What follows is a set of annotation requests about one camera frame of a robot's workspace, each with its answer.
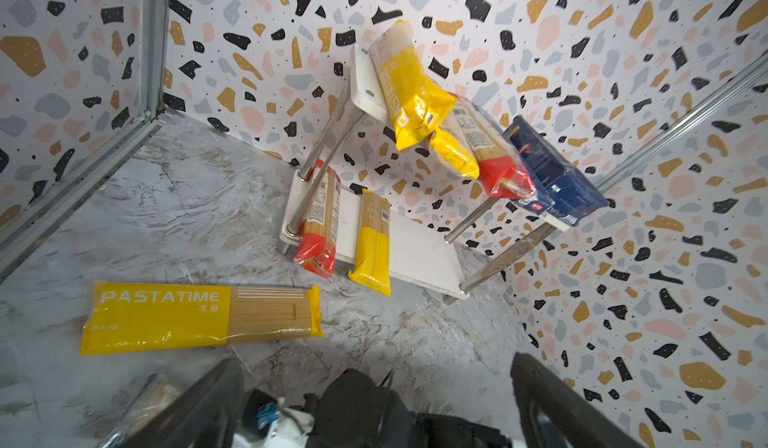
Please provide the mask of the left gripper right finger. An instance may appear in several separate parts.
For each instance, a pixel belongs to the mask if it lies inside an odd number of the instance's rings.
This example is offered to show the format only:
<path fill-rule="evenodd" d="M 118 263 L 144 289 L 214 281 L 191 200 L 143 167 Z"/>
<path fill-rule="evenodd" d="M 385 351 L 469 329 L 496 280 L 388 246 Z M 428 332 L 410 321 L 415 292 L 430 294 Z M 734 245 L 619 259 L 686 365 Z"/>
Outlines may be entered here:
<path fill-rule="evenodd" d="M 516 353 L 510 376 L 528 447 L 640 446 L 534 356 Z"/>

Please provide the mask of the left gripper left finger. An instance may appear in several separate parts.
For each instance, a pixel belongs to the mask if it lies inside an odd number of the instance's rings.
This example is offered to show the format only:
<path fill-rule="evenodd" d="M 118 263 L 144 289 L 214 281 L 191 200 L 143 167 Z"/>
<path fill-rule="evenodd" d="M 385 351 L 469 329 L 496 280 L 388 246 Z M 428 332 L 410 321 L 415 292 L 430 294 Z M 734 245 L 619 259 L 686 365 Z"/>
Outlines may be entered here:
<path fill-rule="evenodd" d="M 228 358 L 194 383 L 125 447 L 230 447 L 242 416 L 244 376 Z"/>

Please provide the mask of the clear blue-end spaghetti bag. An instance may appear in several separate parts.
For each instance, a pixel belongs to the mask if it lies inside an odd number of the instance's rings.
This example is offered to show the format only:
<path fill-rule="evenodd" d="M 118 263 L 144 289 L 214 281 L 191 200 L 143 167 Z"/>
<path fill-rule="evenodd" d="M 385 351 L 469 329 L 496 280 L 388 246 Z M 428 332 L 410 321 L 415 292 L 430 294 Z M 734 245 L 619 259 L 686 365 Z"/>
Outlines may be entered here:
<path fill-rule="evenodd" d="M 168 376 L 151 374 L 117 425 L 99 441 L 97 447 L 123 447 L 129 438 L 180 396 L 180 388 Z"/>

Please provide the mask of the yellow spaghetti bag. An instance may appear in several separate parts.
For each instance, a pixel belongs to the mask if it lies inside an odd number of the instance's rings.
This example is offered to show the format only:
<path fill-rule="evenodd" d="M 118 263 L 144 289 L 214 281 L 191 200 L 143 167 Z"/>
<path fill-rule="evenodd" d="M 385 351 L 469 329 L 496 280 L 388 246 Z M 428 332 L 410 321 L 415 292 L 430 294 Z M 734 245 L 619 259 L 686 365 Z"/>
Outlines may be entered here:
<path fill-rule="evenodd" d="M 477 160 L 453 114 L 449 114 L 431 134 L 429 146 L 440 163 L 457 175 L 468 179 L 479 177 Z"/>
<path fill-rule="evenodd" d="M 321 338 L 320 289 L 98 281 L 83 356 Z"/>
<path fill-rule="evenodd" d="M 426 74 L 407 25 L 396 22 L 369 47 L 399 151 L 428 138 L 445 121 L 456 97 Z"/>
<path fill-rule="evenodd" d="M 390 281 L 390 203 L 370 190 L 362 194 L 355 267 L 349 278 L 386 297 Z"/>

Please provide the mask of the red-end spaghetti bag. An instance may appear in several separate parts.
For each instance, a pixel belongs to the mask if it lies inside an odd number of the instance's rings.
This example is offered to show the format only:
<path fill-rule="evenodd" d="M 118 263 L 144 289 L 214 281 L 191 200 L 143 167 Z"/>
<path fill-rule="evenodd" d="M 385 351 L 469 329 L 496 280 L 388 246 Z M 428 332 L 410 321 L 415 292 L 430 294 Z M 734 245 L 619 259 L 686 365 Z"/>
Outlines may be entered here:
<path fill-rule="evenodd" d="M 294 261 L 307 271 L 331 279 L 336 264 L 340 178 L 328 168 L 302 216 L 298 253 Z"/>
<path fill-rule="evenodd" d="M 452 111 L 478 167 L 478 181 L 493 198 L 531 201 L 537 195 L 534 182 L 512 145 L 496 129 L 492 119 L 469 100 L 458 97 Z"/>

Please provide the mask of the blue Barilla penne box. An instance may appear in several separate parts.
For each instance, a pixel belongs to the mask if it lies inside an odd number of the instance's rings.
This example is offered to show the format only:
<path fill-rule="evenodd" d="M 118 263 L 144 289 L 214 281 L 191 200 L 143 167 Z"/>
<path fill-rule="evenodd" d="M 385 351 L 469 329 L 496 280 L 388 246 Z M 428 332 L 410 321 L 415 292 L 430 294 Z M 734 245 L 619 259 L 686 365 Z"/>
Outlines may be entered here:
<path fill-rule="evenodd" d="M 539 217 L 560 231 L 609 205 L 586 176 L 565 159 L 522 116 L 515 116 L 504 137 L 520 154 L 529 175 L 535 174 L 555 205 Z"/>

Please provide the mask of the blue Barilla spaghetti box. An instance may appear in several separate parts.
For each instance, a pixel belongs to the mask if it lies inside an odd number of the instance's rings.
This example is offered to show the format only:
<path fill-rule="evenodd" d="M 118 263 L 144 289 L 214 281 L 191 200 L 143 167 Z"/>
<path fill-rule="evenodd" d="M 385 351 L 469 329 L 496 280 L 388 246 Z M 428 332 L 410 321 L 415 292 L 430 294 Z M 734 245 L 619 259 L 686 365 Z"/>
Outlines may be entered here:
<path fill-rule="evenodd" d="M 513 200 L 512 203 L 520 208 L 527 210 L 528 212 L 531 212 L 535 214 L 536 216 L 540 216 L 542 213 L 545 213 L 549 211 L 551 208 L 554 207 L 555 201 L 554 199 L 549 195 L 545 187 L 542 185 L 540 180 L 537 178 L 535 174 L 530 174 L 530 178 L 534 184 L 535 187 L 535 196 L 530 200 Z"/>

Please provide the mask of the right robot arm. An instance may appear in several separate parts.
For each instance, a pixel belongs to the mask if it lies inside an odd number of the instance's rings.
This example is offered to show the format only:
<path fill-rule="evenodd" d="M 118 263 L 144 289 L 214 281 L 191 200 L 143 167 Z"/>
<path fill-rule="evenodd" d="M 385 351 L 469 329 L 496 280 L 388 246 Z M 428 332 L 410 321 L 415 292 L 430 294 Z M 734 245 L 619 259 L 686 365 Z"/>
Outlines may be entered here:
<path fill-rule="evenodd" d="M 234 447 L 511 447 L 500 430 L 463 418 L 409 410 L 391 388 L 354 369 L 318 396 L 290 406 L 255 389 L 236 429 Z"/>

